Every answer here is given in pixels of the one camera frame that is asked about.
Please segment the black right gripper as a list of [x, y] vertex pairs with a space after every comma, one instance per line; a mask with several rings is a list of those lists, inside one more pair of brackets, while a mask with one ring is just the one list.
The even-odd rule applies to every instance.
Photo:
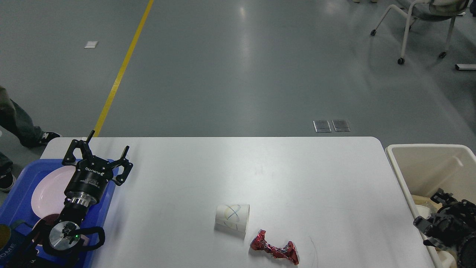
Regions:
[[439, 249], [462, 250], [475, 243], [475, 204], [470, 201], [458, 202], [453, 193], [439, 188], [430, 200], [442, 205], [429, 219], [417, 217], [413, 225], [427, 239], [425, 246]]

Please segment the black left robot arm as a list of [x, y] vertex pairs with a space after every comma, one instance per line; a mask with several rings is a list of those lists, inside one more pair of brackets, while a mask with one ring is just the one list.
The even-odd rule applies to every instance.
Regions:
[[106, 241], [102, 224], [87, 227], [92, 207], [99, 205], [109, 183], [123, 185], [133, 168], [126, 157], [129, 146], [117, 160], [93, 154], [90, 140], [73, 139], [62, 159], [62, 166], [74, 168], [64, 187], [64, 206], [52, 223], [40, 217], [31, 231], [12, 242], [5, 268], [73, 268], [85, 252], [95, 251]]

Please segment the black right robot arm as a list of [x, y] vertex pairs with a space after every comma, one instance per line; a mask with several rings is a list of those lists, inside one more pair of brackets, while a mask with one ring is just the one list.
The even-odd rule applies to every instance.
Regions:
[[457, 200], [452, 193], [442, 188], [430, 200], [442, 204], [436, 213], [427, 218], [418, 216], [413, 225], [424, 234], [425, 246], [433, 246], [443, 251], [456, 253], [458, 268], [476, 266], [476, 220], [475, 204], [469, 200]]

